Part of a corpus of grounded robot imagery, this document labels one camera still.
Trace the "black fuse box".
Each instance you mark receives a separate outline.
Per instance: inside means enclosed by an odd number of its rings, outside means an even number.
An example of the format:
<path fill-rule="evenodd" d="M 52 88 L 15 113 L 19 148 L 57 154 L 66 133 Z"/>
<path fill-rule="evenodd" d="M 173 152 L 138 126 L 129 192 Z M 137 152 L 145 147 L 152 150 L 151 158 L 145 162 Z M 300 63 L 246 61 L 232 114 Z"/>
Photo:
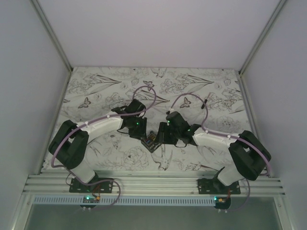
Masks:
<path fill-rule="evenodd" d="M 157 134 L 150 131 L 147 138 L 141 139 L 141 144 L 150 152 L 154 153 L 162 144 L 156 141 Z"/>

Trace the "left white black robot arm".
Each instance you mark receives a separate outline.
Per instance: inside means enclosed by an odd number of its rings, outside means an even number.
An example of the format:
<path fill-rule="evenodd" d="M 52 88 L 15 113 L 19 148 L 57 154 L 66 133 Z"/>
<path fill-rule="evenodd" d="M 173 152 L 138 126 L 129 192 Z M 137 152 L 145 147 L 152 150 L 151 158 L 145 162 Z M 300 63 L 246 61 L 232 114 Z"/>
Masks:
<path fill-rule="evenodd" d="M 98 187 L 98 176 L 84 159 L 88 143 L 105 133 L 124 128 L 128 129 L 130 138 L 145 139 L 145 112 L 145 105 L 133 99 L 129 105 L 114 108 L 107 115 L 91 121 L 65 121 L 48 147 L 48 151 L 53 155 L 51 166 L 65 168 L 79 180 L 86 192 L 95 191 Z"/>

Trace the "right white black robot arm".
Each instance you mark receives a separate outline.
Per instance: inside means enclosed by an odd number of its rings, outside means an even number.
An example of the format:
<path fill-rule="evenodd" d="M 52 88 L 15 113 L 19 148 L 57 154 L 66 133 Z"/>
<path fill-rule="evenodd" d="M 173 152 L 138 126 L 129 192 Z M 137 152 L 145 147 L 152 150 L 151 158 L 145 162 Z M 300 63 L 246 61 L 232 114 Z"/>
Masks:
<path fill-rule="evenodd" d="M 186 145 L 230 153 L 232 164 L 223 166 L 213 178 L 216 193 L 225 193 L 232 183 L 242 179 L 255 181 L 265 168 L 271 171 L 271 154 L 250 131 L 230 134 L 208 129 L 203 124 L 190 125 L 179 112 L 172 112 L 159 124 L 156 141 L 176 145 L 179 140 Z"/>

